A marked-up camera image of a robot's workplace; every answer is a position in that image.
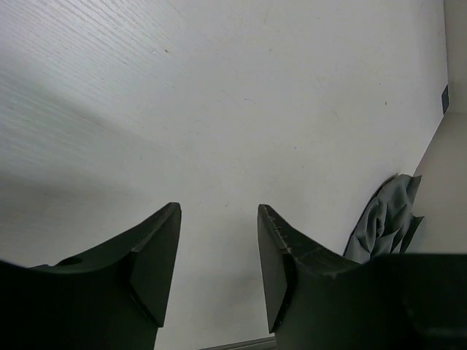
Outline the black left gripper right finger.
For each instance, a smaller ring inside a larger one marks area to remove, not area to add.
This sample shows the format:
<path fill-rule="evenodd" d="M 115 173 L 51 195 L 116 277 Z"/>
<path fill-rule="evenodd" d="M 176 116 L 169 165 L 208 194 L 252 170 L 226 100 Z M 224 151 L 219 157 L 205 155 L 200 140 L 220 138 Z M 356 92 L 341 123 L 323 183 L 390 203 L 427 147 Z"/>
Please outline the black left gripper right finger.
<path fill-rule="evenodd" d="M 358 264 L 265 204 L 258 246 L 278 349 L 466 347 L 463 254 L 387 254 Z"/>

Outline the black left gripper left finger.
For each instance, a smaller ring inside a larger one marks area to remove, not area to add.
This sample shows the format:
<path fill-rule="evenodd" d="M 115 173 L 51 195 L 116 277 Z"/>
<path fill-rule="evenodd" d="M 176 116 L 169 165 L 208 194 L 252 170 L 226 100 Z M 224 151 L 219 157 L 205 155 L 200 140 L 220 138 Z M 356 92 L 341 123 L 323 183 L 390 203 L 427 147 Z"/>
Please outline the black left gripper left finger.
<path fill-rule="evenodd" d="M 182 211 L 56 265 L 1 263 L 3 349 L 153 349 L 166 317 Z"/>

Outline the grey pleated skirt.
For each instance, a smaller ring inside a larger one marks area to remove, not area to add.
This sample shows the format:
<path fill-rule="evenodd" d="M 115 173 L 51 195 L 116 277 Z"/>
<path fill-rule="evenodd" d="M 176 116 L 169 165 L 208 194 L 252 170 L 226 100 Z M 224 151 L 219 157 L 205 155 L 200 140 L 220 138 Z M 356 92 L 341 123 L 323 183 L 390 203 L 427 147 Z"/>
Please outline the grey pleated skirt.
<path fill-rule="evenodd" d="M 417 232 L 424 229 L 424 216 L 413 214 L 421 176 L 396 174 L 373 194 L 352 231 L 343 256 L 364 264 L 386 254 L 403 254 Z"/>

